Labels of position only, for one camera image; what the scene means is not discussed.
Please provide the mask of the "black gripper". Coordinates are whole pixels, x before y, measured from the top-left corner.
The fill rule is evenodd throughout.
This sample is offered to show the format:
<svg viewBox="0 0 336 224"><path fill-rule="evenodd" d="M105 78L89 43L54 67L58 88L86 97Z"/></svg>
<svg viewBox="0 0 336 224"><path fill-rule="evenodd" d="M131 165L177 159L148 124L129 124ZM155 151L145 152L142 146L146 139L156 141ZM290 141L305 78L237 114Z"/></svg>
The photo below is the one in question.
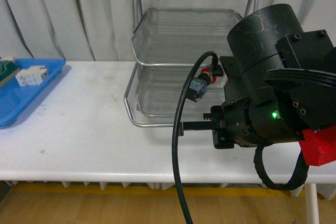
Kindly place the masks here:
<svg viewBox="0 0 336 224"><path fill-rule="evenodd" d="M212 130L213 144L216 149L265 146L265 140L254 130L249 116L250 99L243 98L233 104L211 107L204 113L203 122L181 122L179 136L184 131Z"/></svg>

